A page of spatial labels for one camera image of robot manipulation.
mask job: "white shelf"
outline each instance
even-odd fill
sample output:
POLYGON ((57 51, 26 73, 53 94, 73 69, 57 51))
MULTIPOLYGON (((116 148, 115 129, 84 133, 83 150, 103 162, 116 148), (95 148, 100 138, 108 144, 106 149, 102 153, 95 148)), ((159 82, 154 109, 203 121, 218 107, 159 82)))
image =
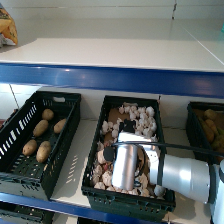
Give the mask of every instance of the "white shelf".
MULTIPOLYGON (((81 185, 96 125, 97 121, 81 120, 62 167, 52 200, 90 208, 87 197, 82 195, 81 185)), ((185 130, 164 128, 163 131, 167 143, 189 145, 185 130)), ((168 154, 194 158, 191 151, 168 149, 168 154)), ((168 213, 164 221, 169 220, 182 224, 210 223, 209 205, 190 200, 178 193, 176 193, 176 203, 176 209, 173 213, 168 213)))
POLYGON ((15 22, 19 45, 0 49, 0 62, 224 71, 223 20, 15 22))

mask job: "shelf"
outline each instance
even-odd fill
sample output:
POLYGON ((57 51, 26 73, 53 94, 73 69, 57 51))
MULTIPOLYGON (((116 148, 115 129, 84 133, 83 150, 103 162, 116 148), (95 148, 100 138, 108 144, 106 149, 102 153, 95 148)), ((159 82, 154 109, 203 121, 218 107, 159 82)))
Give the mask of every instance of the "shelf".
POLYGON ((223 98, 222 24, 16 20, 19 45, 0 49, 0 83, 223 98))
MULTIPOLYGON (((27 205, 72 216, 97 219, 105 222, 149 224, 149 222, 143 220, 92 210, 87 198, 82 195, 82 176, 87 163, 96 125, 97 121, 81 120, 50 201, 42 201, 4 193, 0 193, 0 201, 27 205)), ((167 143, 189 145, 185 130, 164 128, 164 136, 167 143)), ((183 153, 181 150, 174 150, 172 148, 168 149, 168 154, 194 158, 191 151, 184 151, 183 153)), ((182 224, 209 224, 209 205, 190 200, 178 193, 176 193, 176 202, 177 208, 173 213, 168 213, 164 217, 164 222, 169 220, 182 224)))

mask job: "black cable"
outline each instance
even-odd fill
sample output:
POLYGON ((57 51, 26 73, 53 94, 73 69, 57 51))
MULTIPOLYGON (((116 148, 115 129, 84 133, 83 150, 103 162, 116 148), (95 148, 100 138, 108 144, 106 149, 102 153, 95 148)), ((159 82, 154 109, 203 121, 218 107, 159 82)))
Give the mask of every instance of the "black cable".
POLYGON ((199 148, 199 147, 192 147, 192 146, 184 146, 184 145, 176 145, 176 144, 169 144, 169 143, 160 143, 160 142, 116 142, 113 143, 111 146, 117 146, 117 145, 122 145, 122 144, 128 144, 128 145, 154 145, 154 146, 160 146, 160 147, 167 147, 167 148, 179 148, 179 149, 185 149, 185 150, 190 150, 190 151, 195 151, 195 152, 200 152, 203 154, 209 154, 212 156, 220 156, 224 158, 224 153, 221 152, 215 152, 211 151, 209 149, 204 149, 204 148, 199 148))

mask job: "blue shelf edge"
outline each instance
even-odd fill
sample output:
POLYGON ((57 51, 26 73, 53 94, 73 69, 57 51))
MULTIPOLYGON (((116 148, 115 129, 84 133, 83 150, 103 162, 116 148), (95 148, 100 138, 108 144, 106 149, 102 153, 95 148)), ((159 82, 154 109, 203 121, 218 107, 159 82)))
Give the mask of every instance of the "blue shelf edge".
POLYGON ((224 71, 0 63, 0 83, 224 98, 224 71))
POLYGON ((136 224, 155 224, 154 222, 149 222, 145 220, 140 220, 136 218, 131 218, 127 216, 115 215, 110 213, 104 213, 100 211, 93 210, 91 208, 65 204, 56 201, 43 201, 35 198, 28 198, 24 196, 11 195, 6 193, 0 193, 0 201, 8 202, 12 204, 18 204, 28 207, 39 208, 43 210, 48 210, 52 212, 58 212, 67 215, 74 215, 78 217, 83 217, 87 219, 94 219, 103 222, 110 223, 136 223, 136 224))

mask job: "robotic arm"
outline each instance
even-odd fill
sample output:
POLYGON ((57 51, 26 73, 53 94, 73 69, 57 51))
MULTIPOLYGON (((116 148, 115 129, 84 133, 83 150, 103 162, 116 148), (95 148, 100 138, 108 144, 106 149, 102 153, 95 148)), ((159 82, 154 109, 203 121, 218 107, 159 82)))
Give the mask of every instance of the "robotic arm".
POLYGON ((149 157, 150 182, 183 194, 196 201, 210 204, 214 224, 224 223, 224 160, 209 166, 195 159, 159 155, 158 147, 144 136, 121 132, 118 136, 117 157, 112 184, 122 189, 133 189, 137 160, 137 144, 149 157))

